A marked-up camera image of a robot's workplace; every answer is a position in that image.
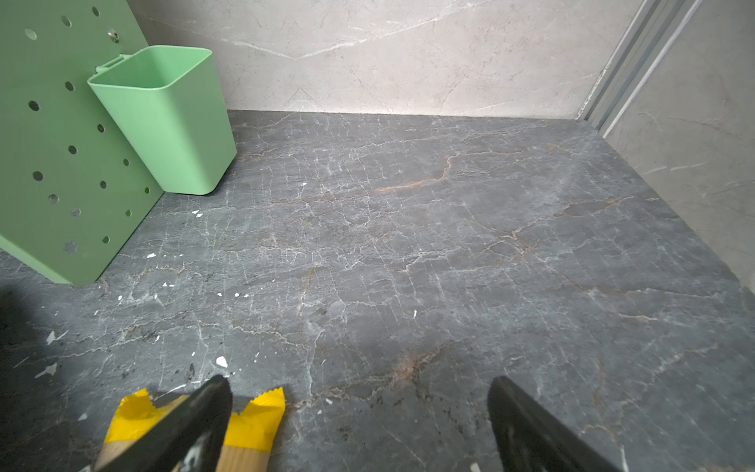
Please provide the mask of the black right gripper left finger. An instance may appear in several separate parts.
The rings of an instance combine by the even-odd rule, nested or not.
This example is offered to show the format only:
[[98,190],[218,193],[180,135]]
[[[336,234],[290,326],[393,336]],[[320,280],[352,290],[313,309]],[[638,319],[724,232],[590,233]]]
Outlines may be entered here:
[[102,471],[214,471],[231,415],[232,392],[216,375],[167,414],[145,436],[100,468]]

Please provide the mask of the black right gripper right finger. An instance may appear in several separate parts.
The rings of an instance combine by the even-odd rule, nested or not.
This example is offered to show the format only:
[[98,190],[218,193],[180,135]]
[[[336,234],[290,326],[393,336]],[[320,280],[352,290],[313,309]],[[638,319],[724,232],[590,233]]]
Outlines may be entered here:
[[487,403],[504,470],[617,470],[508,377],[493,379]]

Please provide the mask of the yellow brown spaghetti package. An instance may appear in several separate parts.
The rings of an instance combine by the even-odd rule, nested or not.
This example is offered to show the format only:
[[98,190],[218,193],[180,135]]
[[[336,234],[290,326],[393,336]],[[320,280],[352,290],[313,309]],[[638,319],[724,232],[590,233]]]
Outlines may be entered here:
[[[112,418],[94,470],[102,470],[131,448],[185,399],[184,395],[179,395],[155,403],[146,389],[123,398]],[[285,395],[281,387],[246,402],[242,412],[233,412],[216,469],[265,471],[284,412]]]

